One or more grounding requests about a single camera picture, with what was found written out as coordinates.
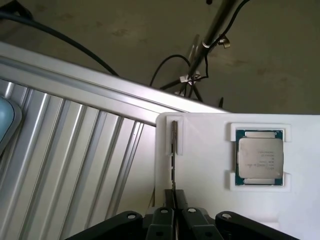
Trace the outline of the white plastic parts rack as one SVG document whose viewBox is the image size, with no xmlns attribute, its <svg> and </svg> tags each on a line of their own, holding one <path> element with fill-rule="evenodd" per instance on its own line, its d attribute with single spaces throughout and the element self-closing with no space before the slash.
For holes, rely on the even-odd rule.
<svg viewBox="0 0 320 240">
<path fill-rule="evenodd" d="M 301 240 L 320 240 L 320 115 L 163 113 L 156 120 L 155 201 L 175 186 L 211 216 L 240 214 Z M 282 130 L 283 185 L 235 185 L 236 130 Z"/>
</svg>

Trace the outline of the silver CPU chip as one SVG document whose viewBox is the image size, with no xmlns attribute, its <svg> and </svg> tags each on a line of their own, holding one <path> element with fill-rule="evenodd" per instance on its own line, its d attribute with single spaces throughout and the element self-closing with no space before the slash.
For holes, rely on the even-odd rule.
<svg viewBox="0 0 320 240">
<path fill-rule="evenodd" d="M 284 131 L 237 129 L 234 178 L 237 186 L 282 186 Z"/>
</svg>

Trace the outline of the pale blue grey device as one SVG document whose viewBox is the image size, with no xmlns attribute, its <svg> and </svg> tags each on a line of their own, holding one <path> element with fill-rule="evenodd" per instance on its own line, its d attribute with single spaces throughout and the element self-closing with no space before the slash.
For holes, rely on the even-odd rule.
<svg viewBox="0 0 320 240">
<path fill-rule="evenodd" d="M 0 157 L 22 120 L 21 108 L 12 100 L 0 96 Z"/>
</svg>

